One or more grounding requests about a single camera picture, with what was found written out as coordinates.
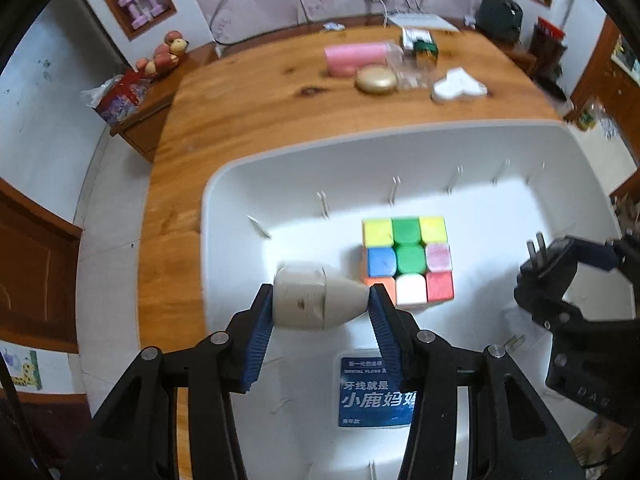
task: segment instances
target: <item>floor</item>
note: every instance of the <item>floor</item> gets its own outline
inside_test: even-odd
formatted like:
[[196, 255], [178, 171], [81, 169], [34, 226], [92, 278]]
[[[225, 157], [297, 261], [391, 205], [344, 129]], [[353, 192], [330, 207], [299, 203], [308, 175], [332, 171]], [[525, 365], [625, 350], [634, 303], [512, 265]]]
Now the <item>floor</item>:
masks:
[[[604, 191], [636, 165], [624, 142], [600, 128], [572, 128]], [[98, 144], [78, 204], [84, 222], [77, 285], [78, 345], [92, 414], [139, 351], [136, 319], [138, 245], [151, 166], [121, 137]]]
[[588, 132], [582, 132], [573, 125], [569, 129], [580, 144], [605, 193], [612, 193], [636, 172], [636, 162], [624, 140], [619, 136], [607, 139], [600, 123]]

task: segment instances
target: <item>pink cube tile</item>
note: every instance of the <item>pink cube tile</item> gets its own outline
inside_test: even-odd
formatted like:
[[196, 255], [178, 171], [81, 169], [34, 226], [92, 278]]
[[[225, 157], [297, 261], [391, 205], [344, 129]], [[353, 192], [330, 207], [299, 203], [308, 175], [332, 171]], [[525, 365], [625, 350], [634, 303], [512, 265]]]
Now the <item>pink cube tile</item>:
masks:
[[453, 270], [449, 244], [427, 244], [424, 247], [424, 257], [427, 261], [429, 272]]

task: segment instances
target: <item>green cube tile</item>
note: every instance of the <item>green cube tile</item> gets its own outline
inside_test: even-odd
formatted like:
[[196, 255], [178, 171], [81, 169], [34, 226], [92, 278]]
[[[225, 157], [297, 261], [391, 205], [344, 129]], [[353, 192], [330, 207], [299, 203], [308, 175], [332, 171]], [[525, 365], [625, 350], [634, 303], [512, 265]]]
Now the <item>green cube tile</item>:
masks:
[[397, 245], [416, 245], [420, 243], [420, 221], [417, 218], [392, 218], [394, 242]]
[[422, 274], [427, 270], [424, 248], [421, 245], [400, 245], [396, 247], [398, 274]]

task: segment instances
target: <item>poster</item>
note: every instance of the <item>poster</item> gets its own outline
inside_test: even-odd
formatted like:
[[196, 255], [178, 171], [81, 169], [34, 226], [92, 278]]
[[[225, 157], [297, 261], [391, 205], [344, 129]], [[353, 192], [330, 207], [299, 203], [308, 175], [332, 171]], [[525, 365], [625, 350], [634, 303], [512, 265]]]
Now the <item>poster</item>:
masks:
[[37, 352], [7, 344], [2, 344], [0, 348], [13, 383], [16, 386], [23, 386], [23, 388], [20, 388], [23, 391], [41, 390], [42, 381], [40, 380]]
[[340, 361], [341, 428], [383, 428], [411, 424], [415, 392], [390, 388], [382, 358], [343, 357]]

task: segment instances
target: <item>blue cube tile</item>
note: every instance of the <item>blue cube tile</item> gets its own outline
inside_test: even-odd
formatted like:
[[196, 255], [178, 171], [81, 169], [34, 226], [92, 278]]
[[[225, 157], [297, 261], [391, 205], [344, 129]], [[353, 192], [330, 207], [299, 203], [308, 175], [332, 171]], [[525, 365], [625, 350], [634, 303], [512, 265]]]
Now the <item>blue cube tile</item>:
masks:
[[391, 278], [398, 270], [396, 253], [391, 247], [367, 249], [367, 271], [372, 278]]

